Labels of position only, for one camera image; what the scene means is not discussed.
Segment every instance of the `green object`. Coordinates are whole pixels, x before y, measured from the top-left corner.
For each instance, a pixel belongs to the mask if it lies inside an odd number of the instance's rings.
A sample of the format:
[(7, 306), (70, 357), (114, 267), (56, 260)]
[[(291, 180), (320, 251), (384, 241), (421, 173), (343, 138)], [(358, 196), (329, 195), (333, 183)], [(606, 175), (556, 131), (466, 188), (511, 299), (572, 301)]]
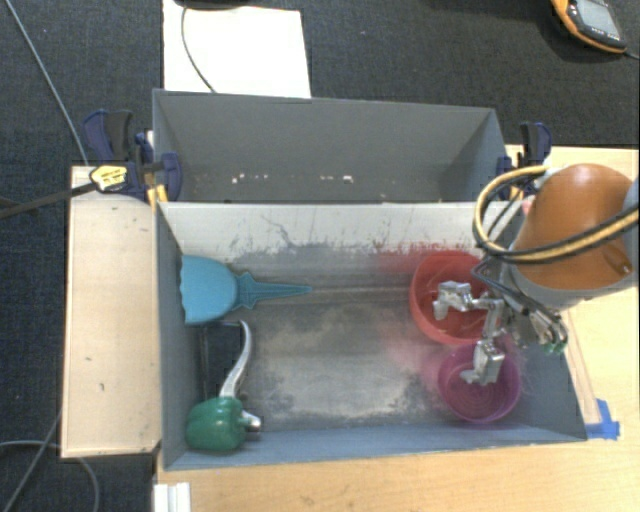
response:
[(219, 396), (199, 403), (187, 418), (186, 440), (194, 450), (226, 452), (238, 448), (247, 437), (249, 418), (242, 414), (242, 402)]

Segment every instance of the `black carpet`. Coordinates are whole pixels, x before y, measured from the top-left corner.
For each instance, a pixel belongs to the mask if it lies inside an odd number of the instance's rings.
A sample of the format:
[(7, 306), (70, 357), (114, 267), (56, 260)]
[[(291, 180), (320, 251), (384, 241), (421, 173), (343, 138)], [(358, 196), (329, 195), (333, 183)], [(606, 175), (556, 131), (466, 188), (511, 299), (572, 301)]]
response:
[[(160, 0), (16, 3), (71, 118), (135, 112), (151, 126), (162, 80)], [(557, 145), (638, 145), (638, 62), (554, 30), (547, 0), (256, 1), (303, 13), (314, 96), (493, 107), (505, 140), (542, 121)], [(27, 201), (66, 186), (80, 158), (14, 20), (0, 2), (0, 196)], [(640, 4), (615, 8), (630, 47)], [(64, 204), (0, 221), (0, 442), (41, 439), (60, 407)], [(0, 507), (35, 452), (0, 451)], [(103, 511), (144, 511), (150, 457), (93, 461)], [(17, 510), (90, 510), (84, 473), (48, 456)]]

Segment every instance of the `gray box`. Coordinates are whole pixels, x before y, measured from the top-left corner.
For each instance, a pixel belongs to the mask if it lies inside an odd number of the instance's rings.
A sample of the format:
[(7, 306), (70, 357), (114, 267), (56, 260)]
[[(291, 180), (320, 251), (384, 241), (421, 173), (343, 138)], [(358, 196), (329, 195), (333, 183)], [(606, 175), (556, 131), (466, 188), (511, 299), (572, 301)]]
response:
[[(178, 151), (186, 176), (185, 201), (162, 204), (156, 226), (166, 469), (586, 439), (564, 357), (525, 351), (516, 409), (473, 426), (442, 410), (393, 356), (395, 344), (420, 342), (408, 309), (418, 262), (438, 248), (474, 251), (464, 201), (504, 153), (493, 111), (157, 91), (154, 115), (157, 151)], [(202, 399), (202, 329), (184, 326), (182, 253), (313, 287), (226, 317), (254, 333), (244, 404), (264, 419), (259, 440), (228, 455), (190, 451), (184, 440)]]

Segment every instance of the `orange device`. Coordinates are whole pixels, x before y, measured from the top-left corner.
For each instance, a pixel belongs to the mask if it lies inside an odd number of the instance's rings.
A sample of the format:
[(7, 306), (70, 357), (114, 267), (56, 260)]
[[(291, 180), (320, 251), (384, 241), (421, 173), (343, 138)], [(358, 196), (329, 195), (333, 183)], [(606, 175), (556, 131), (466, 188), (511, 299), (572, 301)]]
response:
[(551, 4), (573, 36), (606, 52), (626, 51), (627, 43), (618, 22), (604, 0), (551, 0)]

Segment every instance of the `white cord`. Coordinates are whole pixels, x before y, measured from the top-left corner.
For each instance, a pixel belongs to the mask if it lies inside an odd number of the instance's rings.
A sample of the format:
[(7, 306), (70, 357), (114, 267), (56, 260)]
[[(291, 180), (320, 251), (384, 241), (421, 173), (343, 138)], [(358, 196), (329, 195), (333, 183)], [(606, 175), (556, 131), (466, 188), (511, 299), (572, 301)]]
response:
[(11, 11), (11, 14), (12, 14), (13, 18), (16, 20), (16, 23), (18, 24), (18, 28), (20, 29), (20, 32), (22, 32), (22, 36), (24, 37), (24, 40), (29, 45), (29, 48), (31, 49), (31, 53), (35, 57), (36, 62), (38, 63), (38, 66), (40, 67), (40, 71), (42, 71), (42, 74), (44, 75), (44, 78), (47, 81), (47, 84), (49, 84), (49, 89), (51, 89), (51, 92), (53, 93), (53, 96), (55, 97), (56, 101), (58, 102), (58, 106), (60, 107), (60, 110), (62, 111), (62, 115), (64, 116), (64, 118), (65, 118), (65, 120), (67, 122), (67, 125), (69, 126), (69, 129), (71, 130), (71, 134), (73, 135), (73, 138), (74, 138), (74, 140), (76, 142), (76, 145), (78, 146), (78, 149), (80, 150), (80, 154), (82, 155), (82, 160), (84, 161), (84, 164), (85, 165), (89, 165), (89, 159), (87, 158), (87, 154), (86, 154), (86, 152), (84, 150), (84, 147), (82, 146), (82, 142), (80, 141), (80, 137), (78, 135), (78, 132), (76, 131), (75, 127), (73, 126), (73, 122), (71, 121), (71, 117), (69, 117), (69, 112), (67, 112), (67, 109), (64, 106), (64, 103), (62, 102), (62, 99), (60, 98), (60, 95), (58, 94), (57, 89), (53, 85), (53, 82), (51, 81), (51, 77), (49, 76), (49, 73), (47, 73), (47, 69), (44, 67), (44, 63), (42, 62), (42, 59), (40, 58), (40, 55), (38, 54), (38, 51), (36, 50), (36, 47), (33, 45), (33, 42), (31, 41), (31, 38), (29, 37), (29, 34), (27, 34), (27, 30), (25, 29), (24, 25), (22, 24), (22, 21), (20, 21), (20, 17), (18, 16), (18, 13), (16, 12), (15, 8), (13, 7), (13, 4), (11, 3), (11, 0), (4, 0), (4, 1), (7, 4), (7, 7), (9, 8), (9, 11)]

